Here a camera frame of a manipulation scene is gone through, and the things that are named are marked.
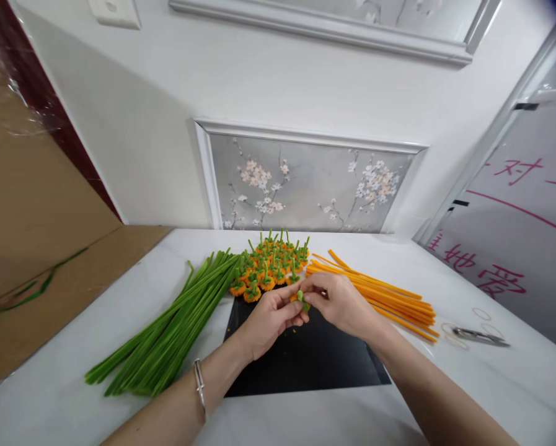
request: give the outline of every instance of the cardboard box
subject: cardboard box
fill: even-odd
[[[79,315],[168,232],[124,226],[35,120],[0,84],[0,381]],[[27,284],[37,283],[16,296]]]

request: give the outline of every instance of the small scissors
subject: small scissors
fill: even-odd
[[[470,341],[481,342],[490,345],[496,345],[498,347],[509,347],[510,344],[506,343],[503,338],[499,338],[498,336],[490,335],[488,333],[481,333],[479,331],[474,330],[467,330],[465,328],[454,327],[453,333],[458,336],[461,336],[464,339],[468,339]]]

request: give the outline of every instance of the left hand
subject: left hand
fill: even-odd
[[[290,326],[302,326],[309,321],[309,315],[302,310],[302,303],[290,302],[301,282],[271,290],[261,296],[255,310],[233,336],[240,337],[243,348],[252,361],[262,357]]]

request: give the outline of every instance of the light switch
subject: light switch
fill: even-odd
[[[140,29],[134,0],[87,0],[92,14],[101,25]]]

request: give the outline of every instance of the painting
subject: painting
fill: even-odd
[[[380,233],[425,148],[196,125],[214,226],[225,230]]]
[[[169,0],[179,12],[465,66],[501,0]]]

